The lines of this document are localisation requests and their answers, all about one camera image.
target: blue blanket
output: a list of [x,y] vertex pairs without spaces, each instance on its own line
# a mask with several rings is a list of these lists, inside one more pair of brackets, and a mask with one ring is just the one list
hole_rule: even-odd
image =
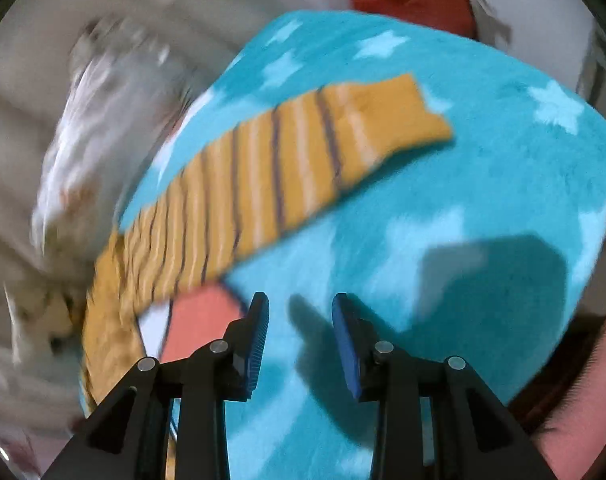
[[411,73],[455,140],[402,153],[224,281],[262,290],[258,388],[228,403],[232,478],[366,478],[375,406],[352,401],[330,322],[358,295],[417,356],[463,356],[509,401],[547,360],[606,232],[606,121],[544,73],[474,41],[381,16],[296,12],[252,40],[142,179],[121,228],[204,145],[320,86]]

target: white fabric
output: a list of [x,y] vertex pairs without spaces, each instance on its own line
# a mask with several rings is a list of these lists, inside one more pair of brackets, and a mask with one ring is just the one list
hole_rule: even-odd
[[130,193],[205,88],[167,43],[115,16],[88,25],[70,73],[68,100],[43,160],[32,243],[56,263],[57,280],[85,274],[89,285]]

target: clothing pile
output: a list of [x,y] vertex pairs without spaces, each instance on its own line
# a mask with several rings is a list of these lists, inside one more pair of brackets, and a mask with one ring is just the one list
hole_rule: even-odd
[[32,212],[32,244],[49,279],[6,283],[14,362],[40,369],[80,329],[94,261],[113,223],[202,88],[183,56],[115,16],[84,29],[70,77]]

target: star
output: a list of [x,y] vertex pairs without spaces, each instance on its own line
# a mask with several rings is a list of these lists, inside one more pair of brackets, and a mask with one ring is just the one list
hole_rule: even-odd
[[423,91],[423,99],[425,100],[425,105],[428,107],[428,110],[433,114],[444,114],[452,106],[454,106],[454,103],[452,101],[436,97],[436,95],[434,95],[430,88],[427,86],[422,86],[421,90]]
[[360,59],[361,57],[380,57],[381,59],[385,59],[392,55],[397,46],[405,43],[407,40],[406,36],[395,36],[393,31],[386,30],[367,40],[357,41],[359,51],[354,56],[354,59]]
[[569,134],[578,134],[578,117],[585,106],[569,97],[556,81],[550,81],[545,88],[531,86],[528,94],[538,101],[534,112],[537,123],[553,124]]
[[174,152],[174,144],[176,143],[176,139],[179,138],[181,132],[183,131],[184,126],[190,122],[190,120],[210,101],[212,101],[215,93],[212,88],[208,88],[205,92],[203,92],[200,96],[198,96],[194,102],[187,109],[185,115],[183,116],[183,120],[181,121],[181,126],[177,130],[176,134],[174,134],[169,139],[166,139],[163,145],[158,149],[157,154],[152,159],[152,163],[150,166],[157,170],[157,187],[161,183],[161,178],[167,170],[167,165],[170,163],[170,159],[172,158],[172,153]]
[[391,323],[394,329],[407,329],[413,313],[429,314],[443,298],[449,282],[485,263],[483,251],[473,245],[465,245],[456,252],[455,258],[441,262],[438,275],[430,276],[430,289],[421,290],[423,258],[434,248],[467,242],[463,224],[464,211],[460,206],[427,222],[401,217],[388,223],[385,232],[387,256],[369,279],[367,294],[379,301],[395,298],[401,302],[405,311]]
[[297,30],[303,23],[299,22],[299,20],[291,20],[291,22],[283,25],[279,30],[277,30],[274,35],[268,40],[265,46],[268,46],[275,41],[279,43],[283,43],[283,41],[287,40],[292,33]]
[[580,255],[572,268],[572,283],[587,282],[606,233],[606,202],[596,211],[579,212]]
[[285,83],[289,77],[298,72],[303,65],[292,57],[293,50],[288,50],[279,59],[268,63],[263,69],[265,81],[261,86],[264,88],[278,88]]
[[239,52],[237,54],[237,57],[235,57],[230,64],[227,66],[227,69],[225,69],[225,72],[227,72],[230,68],[232,68],[235,64],[237,64],[239,61],[241,61],[244,58],[244,54],[243,52]]
[[344,476],[366,478],[372,467],[372,450],[359,449],[353,451],[341,460],[337,466]]

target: pink cushion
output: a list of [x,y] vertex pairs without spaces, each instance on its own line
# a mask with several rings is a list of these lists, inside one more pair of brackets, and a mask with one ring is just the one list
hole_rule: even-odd
[[227,325],[242,316],[240,309],[238,300],[218,283],[180,294],[172,305],[160,361],[184,359],[197,348],[223,337]]
[[585,368],[534,436],[559,480],[580,480],[606,444],[606,323]]

